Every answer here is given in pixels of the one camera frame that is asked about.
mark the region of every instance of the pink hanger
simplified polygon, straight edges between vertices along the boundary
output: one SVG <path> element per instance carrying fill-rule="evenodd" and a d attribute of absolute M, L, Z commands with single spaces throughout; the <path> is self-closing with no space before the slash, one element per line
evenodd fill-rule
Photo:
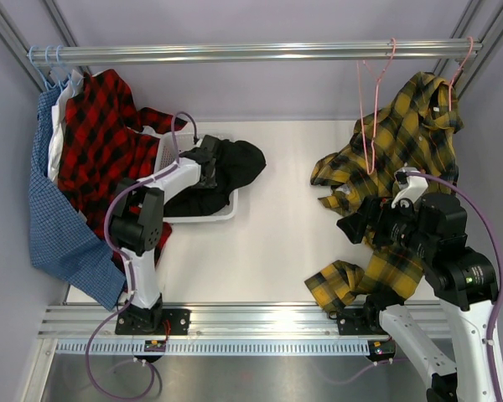
<path fill-rule="evenodd" d="M 393 61 L 393 56 L 395 56 L 395 50 L 397 50 L 397 41 L 395 38 L 392 38 L 393 42 L 393 50 L 392 50 L 392 55 L 390 56 L 389 60 L 387 61 L 386 67 L 382 70 L 380 75 L 378 75 L 378 78 L 376 78 L 375 74 L 372 72 L 371 67 L 367 65 L 367 62 L 363 60 L 363 65 L 367 67 L 371 75 L 376 81 L 376 88 L 375 88 L 375 121 L 373 124 L 373 129 L 372 129 L 372 139 L 371 139 L 371 150 L 372 150 L 372 166 L 371 169 L 369 169 L 369 161 L 367 160 L 367 144 L 366 144 L 366 131 L 365 131 L 365 126 L 363 124 L 363 96 L 361 94 L 361 77 L 360 77 L 360 62 L 356 61 L 356 68 L 358 70 L 358 90 L 360 92 L 360 117 L 361 117 L 361 135 L 363 136 L 363 150 L 366 155 L 366 167 L 367 167 L 367 174 L 372 174 L 375 171 L 375 137 L 376 137 L 376 115 L 378 114 L 378 94 L 380 91 L 380 83 L 382 81 L 382 78 L 384 77 L 384 74 L 386 73 L 387 68 Z"/>
<path fill-rule="evenodd" d="M 453 78 L 449 82 L 449 111 L 451 111 L 451 108 L 453 107 L 453 102 L 451 101 L 451 89 L 453 88 L 453 84 L 456 81 L 456 79 L 458 78 L 458 76 L 460 74 L 460 71 L 462 71 L 462 69 L 464 68 L 464 64 L 466 64 L 466 61 L 468 61 L 468 59 L 469 59 L 469 57 L 471 55 L 471 52 L 473 51 L 473 37 L 469 36 L 468 39 L 469 39 L 469 52 L 468 52 L 468 55 L 466 56 L 466 58 L 464 59 L 464 61 L 462 63 L 460 63 L 459 69 L 456 70 L 456 73 L 454 73 Z"/>

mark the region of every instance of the white shirt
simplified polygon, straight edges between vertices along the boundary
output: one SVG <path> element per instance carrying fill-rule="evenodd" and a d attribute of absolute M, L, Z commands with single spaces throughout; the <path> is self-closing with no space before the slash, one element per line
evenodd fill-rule
<path fill-rule="evenodd" d="M 58 171 L 60 170 L 61 152 L 64 148 L 65 134 L 65 105 L 73 97 L 73 93 L 78 95 L 82 92 L 82 74 L 76 70 L 71 73 L 71 79 L 67 83 L 64 91 L 52 106 L 52 137 L 49 145 L 49 167 L 48 177 L 56 183 L 58 181 Z"/>

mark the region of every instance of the metal rail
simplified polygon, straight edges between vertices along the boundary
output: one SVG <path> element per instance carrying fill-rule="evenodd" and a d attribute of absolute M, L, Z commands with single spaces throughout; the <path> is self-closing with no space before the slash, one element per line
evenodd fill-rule
<path fill-rule="evenodd" d="M 472 58 L 481 50 L 474 46 Z M 390 40 L 310 44 L 199 44 L 164 46 L 64 47 L 60 61 L 67 65 L 214 63 L 234 61 L 387 59 Z M 469 51 L 467 39 L 398 41 L 396 59 L 457 59 Z M 49 51 L 56 62 L 56 51 Z M 45 66 L 44 49 L 33 52 L 37 66 Z"/>
<path fill-rule="evenodd" d="M 21 401 L 41 402 L 44 394 L 44 386 L 50 374 L 50 367 L 54 360 L 57 345 L 57 339 L 38 340 L 37 352 L 34 356 L 34 365 L 30 370 Z"/>
<path fill-rule="evenodd" d="M 313 303 L 273 304 L 174 304 L 168 308 L 190 309 L 188 339 L 376 339 L 377 336 L 340 336 L 335 321 Z M 436 303 L 407 304 L 414 320 L 433 339 L 450 338 L 449 325 L 440 305 Z M 108 317 L 101 306 L 50 306 L 39 329 L 40 339 L 88 338 Z M 97 338 L 164 339 L 164 336 L 117 336 L 116 318 L 105 325 Z"/>
<path fill-rule="evenodd" d="M 58 4 L 55 0 L 40 0 L 44 10 L 49 16 L 50 22 L 54 25 L 54 28 L 61 37 L 61 42 L 64 46 L 78 46 L 75 36 L 73 35 L 67 21 L 60 10 Z M 81 66 L 82 71 L 86 71 L 91 74 L 89 67 Z"/>
<path fill-rule="evenodd" d="M 466 4 L 466 8 L 462 12 L 462 16 L 460 17 L 460 20 L 456 24 L 456 27 L 454 27 L 453 32 L 451 33 L 451 38 L 463 38 L 471 23 L 477 17 L 477 14 L 479 13 L 480 9 L 482 9 L 482 5 L 485 2 L 485 0 L 469 0 L 468 4 Z M 443 75 L 443 72 L 445 71 L 447 67 L 447 63 L 449 63 L 449 60 L 447 59 L 441 59 L 439 60 L 433 71 L 435 75 Z"/>
<path fill-rule="evenodd" d="M 461 76 L 456 85 L 456 92 L 459 97 L 463 96 L 466 90 L 472 86 L 475 79 L 479 78 L 485 68 L 490 64 L 503 45 L 503 1 L 498 7 L 495 15 L 483 29 L 484 48 L 479 52 L 473 64 Z"/>
<path fill-rule="evenodd" d="M 43 82 L 41 82 L 39 73 L 30 64 L 28 57 L 25 57 L 29 48 L 28 42 L 15 26 L 2 4 L 0 4 L 0 39 L 33 84 L 39 90 L 44 90 L 44 85 Z"/>

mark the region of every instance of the white laundry basket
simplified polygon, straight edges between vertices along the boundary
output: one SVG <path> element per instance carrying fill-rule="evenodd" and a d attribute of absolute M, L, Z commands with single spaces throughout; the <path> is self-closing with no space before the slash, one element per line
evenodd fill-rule
<path fill-rule="evenodd" d="M 221 140 L 232 140 L 233 138 L 226 134 L 220 134 L 216 132 L 201 132 L 198 137 L 201 138 L 204 135 L 210 135 Z M 160 138 L 160 144 L 158 146 L 157 159 L 155 162 L 155 172 L 162 168 L 167 167 L 175 160 L 175 150 L 174 142 L 171 137 L 171 133 L 163 134 L 162 136 L 157 135 Z M 192 131 L 178 131 L 176 133 L 177 145 L 179 147 L 179 153 L 188 151 L 194 147 L 194 133 Z M 229 196 L 229 205 L 226 205 L 220 211 L 209 215 L 209 216 L 183 216 L 183 217 L 164 217 L 164 222 L 169 224 L 197 224 L 204 222 L 215 222 L 218 220 L 231 219 L 236 214 L 236 206 L 238 205 L 238 189 L 233 191 Z"/>

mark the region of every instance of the red plaid shirt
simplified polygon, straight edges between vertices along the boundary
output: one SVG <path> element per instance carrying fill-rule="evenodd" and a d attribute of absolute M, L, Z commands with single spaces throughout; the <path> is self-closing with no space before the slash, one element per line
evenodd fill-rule
<path fill-rule="evenodd" d="M 117 184 L 153 173 L 158 139 L 134 130 L 151 126 L 165 133 L 171 119 L 148 107 L 137 111 L 131 89 L 115 70 L 84 74 L 83 93 L 67 101 L 58 188 L 99 238 L 104 239 L 104 218 Z M 177 119 L 176 130 L 185 124 Z M 168 224 L 163 232 L 158 254 L 171 233 Z"/>

